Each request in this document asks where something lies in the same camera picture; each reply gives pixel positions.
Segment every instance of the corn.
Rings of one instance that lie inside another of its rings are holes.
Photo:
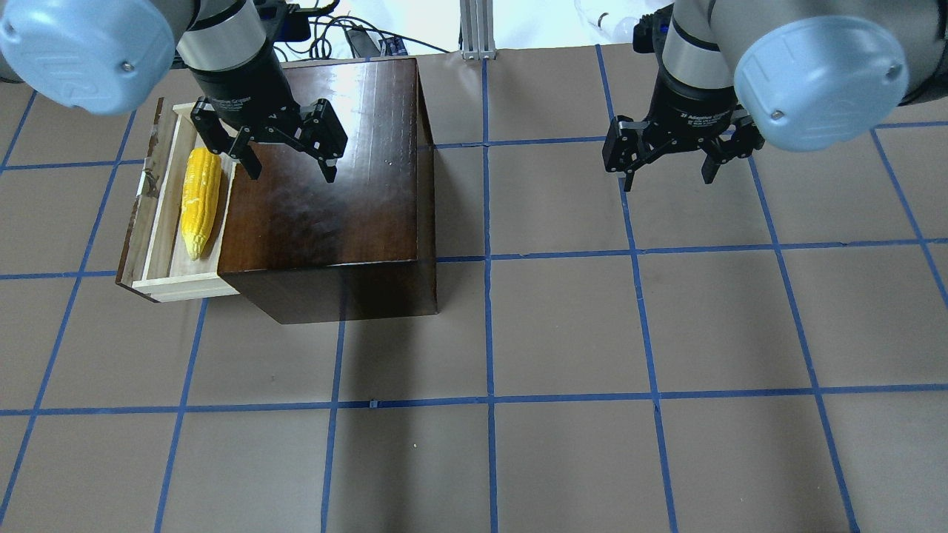
[[[195,148],[188,156],[181,191],[181,235],[188,256],[197,261],[210,237],[221,184],[221,157],[207,148]]]

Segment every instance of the metal bracket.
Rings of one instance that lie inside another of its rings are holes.
[[[461,0],[461,56],[494,59],[494,1]]]

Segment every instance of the wooden box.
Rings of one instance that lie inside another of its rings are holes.
[[[117,283],[155,302],[243,294],[281,323],[436,312],[433,152],[413,59],[286,70],[349,136],[335,183],[283,145],[254,145],[251,180],[224,158],[218,220],[191,261],[178,235],[191,106],[159,104]]]

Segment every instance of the blue plastic cover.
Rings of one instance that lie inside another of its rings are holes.
[[[850,16],[777,28],[748,48],[734,73],[738,98],[760,133],[794,152],[858,137],[899,104],[907,87],[899,41]]]
[[[91,113],[127,113],[168,72],[174,37],[148,0],[9,0],[0,50],[34,89]]]

